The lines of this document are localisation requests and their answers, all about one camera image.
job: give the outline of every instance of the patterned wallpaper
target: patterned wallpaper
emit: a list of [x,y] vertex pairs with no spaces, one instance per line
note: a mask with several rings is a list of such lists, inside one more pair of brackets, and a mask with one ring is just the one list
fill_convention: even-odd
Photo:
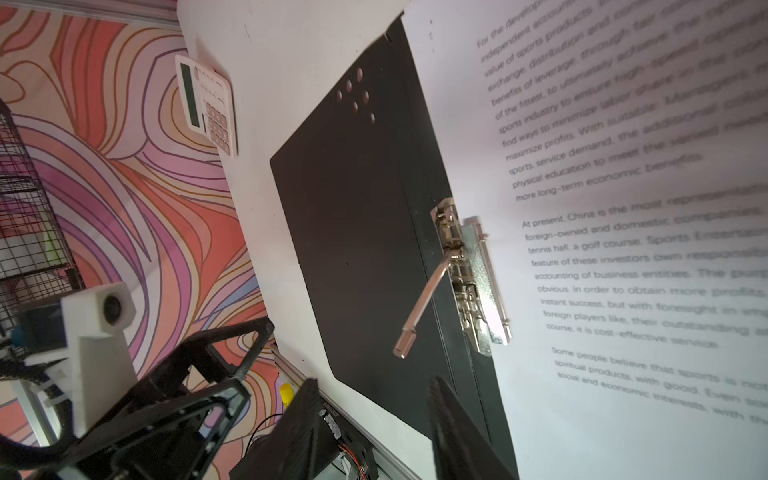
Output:
[[[140,374],[191,333],[266,315],[216,149],[187,129],[178,52],[178,31],[0,7],[0,98],[86,285],[131,288]],[[222,353],[239,362],[251,342]],[[253,428],[281,411],[277,382],[265,350],[247,379],[251,405],[208,478],[227,478]],[[0,432],[33,443],[6,382],[0,403]]]

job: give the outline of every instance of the metal clip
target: metal clip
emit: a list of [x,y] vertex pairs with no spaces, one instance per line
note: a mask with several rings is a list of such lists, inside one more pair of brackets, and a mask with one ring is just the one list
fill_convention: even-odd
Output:
[[416,324],[447,272],[462,329],[475,351],[490,356],[491,343],[506,345],[511,335],[488,261],[485,235],[479,223],[461,225],[453,198],[440,202],[432,211],[432,219],[445,255],[402,326],[393,353],[407,357],[416,340]]

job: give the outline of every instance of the calculator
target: calculator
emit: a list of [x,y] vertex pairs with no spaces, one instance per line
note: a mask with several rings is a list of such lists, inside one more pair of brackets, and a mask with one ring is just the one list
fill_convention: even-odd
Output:
[[187,125],[213,142],[219,155],[237,157],[230,83],[212,68],[184,55],[176,55],[176,73]]

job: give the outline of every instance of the white table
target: white table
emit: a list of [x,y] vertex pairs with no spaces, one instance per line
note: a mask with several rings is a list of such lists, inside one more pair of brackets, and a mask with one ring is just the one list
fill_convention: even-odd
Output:
[[417,475],[435,478],[424,435],[336,380],[270,158],[407,0],[180,0],[190,55],[232,84],[239,157],[224,171],[280,352]]

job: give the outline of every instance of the paper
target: paper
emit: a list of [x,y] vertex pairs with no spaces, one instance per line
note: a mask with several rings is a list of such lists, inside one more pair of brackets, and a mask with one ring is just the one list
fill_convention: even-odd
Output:
[[523,480],[768,475],[768,5],[414,0]]

